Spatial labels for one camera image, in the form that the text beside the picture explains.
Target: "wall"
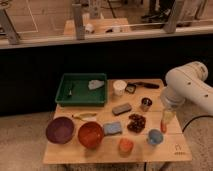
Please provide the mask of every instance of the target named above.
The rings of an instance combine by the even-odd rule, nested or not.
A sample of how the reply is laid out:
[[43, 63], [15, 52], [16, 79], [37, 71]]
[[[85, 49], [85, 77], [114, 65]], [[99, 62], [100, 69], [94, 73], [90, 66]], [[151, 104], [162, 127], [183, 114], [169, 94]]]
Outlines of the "wall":
[[64, 72], [104, 72], [108, 78], [162, 78], [199, 60], [213, 83], [213, 35], [0, 50], [0, 114], [54, 110]]

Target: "orange bowl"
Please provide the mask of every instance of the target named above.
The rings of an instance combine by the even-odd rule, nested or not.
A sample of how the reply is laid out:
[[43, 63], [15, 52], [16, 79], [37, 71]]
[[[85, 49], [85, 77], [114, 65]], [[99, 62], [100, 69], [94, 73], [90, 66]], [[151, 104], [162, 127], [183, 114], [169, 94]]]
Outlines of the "orange bowl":
[[78, 140], [86, 148], [96, 148], [102, 141], [104, 132], [97, 122], [87, 122], [78, 131]]

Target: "white cup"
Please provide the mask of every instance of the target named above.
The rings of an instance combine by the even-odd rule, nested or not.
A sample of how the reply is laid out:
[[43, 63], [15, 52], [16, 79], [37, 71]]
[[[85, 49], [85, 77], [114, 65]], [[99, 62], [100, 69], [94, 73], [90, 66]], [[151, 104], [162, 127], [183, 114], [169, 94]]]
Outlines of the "white cup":
[[124, 94], [127, 83], [123, 80], [117, 80], [113, 83], [114, 94], [122, 96]]
[[121, 26], [115, 25], [112, 27], [112, 32], [113, 33], [120, 33], [121, 32]]
[[95, 29], [94, 29], [94, 26], [90, 23], [88, 23], [86, 26], [85, 26], [85, 31], [87, 34], [92, 34], [94, 33]]

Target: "table leg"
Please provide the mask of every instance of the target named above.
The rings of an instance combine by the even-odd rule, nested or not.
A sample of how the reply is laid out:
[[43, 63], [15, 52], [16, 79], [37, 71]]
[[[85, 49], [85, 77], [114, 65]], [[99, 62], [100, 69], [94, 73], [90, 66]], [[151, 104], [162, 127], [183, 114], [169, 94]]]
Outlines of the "table leg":
[[155, 14], [155, 7], [156, 7], [156, 0], [150, 0], [149, 1], [149, 14], [150, 15]]
[[165, 171], [168, 169], [168, 167], [171, 165], [171, 162], [165, 162], [163, 166], [159, 169], [159, 171]]
[[62, 164], [62, 167], [63, 167], [66, 171], [71, 171], [70, 165], [69, 165], [69, 164]]

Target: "small cup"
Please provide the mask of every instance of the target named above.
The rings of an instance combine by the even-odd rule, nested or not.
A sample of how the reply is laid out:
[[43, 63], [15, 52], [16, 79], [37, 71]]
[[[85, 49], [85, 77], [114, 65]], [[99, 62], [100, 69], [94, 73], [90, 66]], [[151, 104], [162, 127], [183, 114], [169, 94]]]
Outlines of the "small cup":
[[90, 23], [88, 23], [86, 26], [85, 26], [85, 32], [87, 34], [92, 34], [94, 33], [95, 29], [94, 29], [94, 26]]
[[147, 142], [150, 145], [156, 146], [163, 141], [163, 134], [157, 129], [151, 129], [148, 133]]
[[142, 98], [142, 100], [141, 100], [141, 109], [144, 112], [147, 112], [151, 105], [152, 105], [152, 100], [151, 99], [149, 99], [147, 97]]
[[121, 30], [121, 26], [119, 25], [115, 25], [112, 27], [112, 32], [113, 33], [120, 33], [122, 30]]
[[122, 96], [124, 94], [127, 83], [123, 80], [117, 80], [113, 83], [114, 94]]

